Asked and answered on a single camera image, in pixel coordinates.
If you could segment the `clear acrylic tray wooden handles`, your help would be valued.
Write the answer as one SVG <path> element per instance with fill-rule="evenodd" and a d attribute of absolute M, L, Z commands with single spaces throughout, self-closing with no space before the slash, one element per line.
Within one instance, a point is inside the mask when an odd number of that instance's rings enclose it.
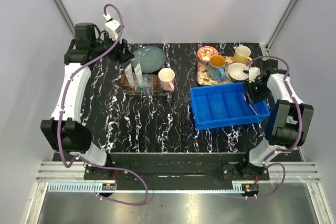
<path fill-rule="evenodd" d="M 168 96 L 172 94 L 171 91 L 164 91 L 159 83 L 159 78 L 154 74 L 144 74 L 143 81 L 138 84 L 136 76 L 133 75 L 133 84 L 128 82 L 125 74 L 122 74 L 120 79 L 120 86 L 124 94 L 128 95 L 142 95 L 142 96 Z"/>

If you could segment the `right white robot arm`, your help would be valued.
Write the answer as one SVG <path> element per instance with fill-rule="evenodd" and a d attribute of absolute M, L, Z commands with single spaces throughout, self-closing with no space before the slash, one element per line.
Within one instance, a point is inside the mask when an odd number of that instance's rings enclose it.
<path fill-rule="evenodd" d="M 314 113 L 313 106 L 305 104 L 295 93 L 290 83 L 290 68 L 278 68 L 278 57 L 260 56 L 262 69 L 256 74 L 252 60 L 246 63 L 244 81 L 246 103 L 252 105 L 269 95 L 274 99 L 274 107 L 267 120 L 264 139 L 248 151 L 237 165 L 238 174 L 245 180 L 256 178 L 268 169 L 267 162 L 278 154 L 291 152 L 302 146 Z"/>

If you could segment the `pink ceramic mug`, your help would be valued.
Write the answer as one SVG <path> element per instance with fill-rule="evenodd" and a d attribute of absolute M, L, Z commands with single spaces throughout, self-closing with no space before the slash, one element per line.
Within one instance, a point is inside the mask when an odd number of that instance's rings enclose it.
<path fill-rule="evenodd" d="M 175 90 L 175 72 L 171 68 L 162 68 L 158 73 L 160 87 L 164 91 L 173 92 Z"/>

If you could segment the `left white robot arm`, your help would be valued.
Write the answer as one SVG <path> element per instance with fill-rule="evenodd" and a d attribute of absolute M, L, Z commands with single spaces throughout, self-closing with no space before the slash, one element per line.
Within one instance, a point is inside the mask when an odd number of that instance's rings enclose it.
<path fill-rule="evenodd" d="M 75 25 L 75 38 L 64 55 L 65 74 L 57 105 L 49 120 L 42 120 L 40 129 L 54 151 L 61 156 L 69 153 L 95 164 L 101 179 L 112 177 L 114 168 L 107 163 L 107 154 L 93 143 L 92 133 L 81 124 L 81 105 L 91 64 L 100 56 L 110 56 L 123 64 L 133 58 L 127 41 L 120 39 L 123 25 L 108 18 L 105 29 L 100 31 L 93 23 Z"/>

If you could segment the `pink toothbrush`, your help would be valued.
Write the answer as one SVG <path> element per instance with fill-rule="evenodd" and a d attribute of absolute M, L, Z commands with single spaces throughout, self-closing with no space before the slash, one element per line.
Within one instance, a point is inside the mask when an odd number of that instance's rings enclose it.
<path fill-rule="evenodd" d="M 243 97 L 244 101 L 245 101 L 245 102 L 247 103 L 247 105 L 249 106 L 249 108 L 254 112 L 255 115 L 258 115 L 258 113 L 257 113 L 257 111 L 254 109 L 254 107 L 253 107 L 251 104 L 248 103 L 246 96 L 245 96 L 243 93 L 241 93 L 241 94 L 242 94 L 242 97 Z"/>

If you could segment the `teal cap toothpaste tube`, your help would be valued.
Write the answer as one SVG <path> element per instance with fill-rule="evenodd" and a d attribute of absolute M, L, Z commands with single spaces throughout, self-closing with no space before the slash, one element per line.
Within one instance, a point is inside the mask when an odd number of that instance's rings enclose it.
<path fill-rule="evenodd" d="M 134 67 L 134 73 L 135 73 L 137 87 L 139 89 L 143 89 L 143 74 L 142 74 L 142 69 L 141 69 L 141 64 L 140 63 L 138 63 Z"/>

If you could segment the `orange cap toothpaste tube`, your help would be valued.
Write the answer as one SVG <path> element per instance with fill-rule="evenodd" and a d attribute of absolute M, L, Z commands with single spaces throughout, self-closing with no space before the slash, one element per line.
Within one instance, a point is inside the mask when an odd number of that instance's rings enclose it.
<path fill-rule="evenodd" d="M 132 65 L 128 64 L 124 70 L 125 72 L 125 76 L 126 79 L 128 81 L 129 86 L 131 87 L 131 89 L 135 88 L 135 82 L 134 82 L 134 78 L 133 78 L 133 72 L 132 72 Z"/>

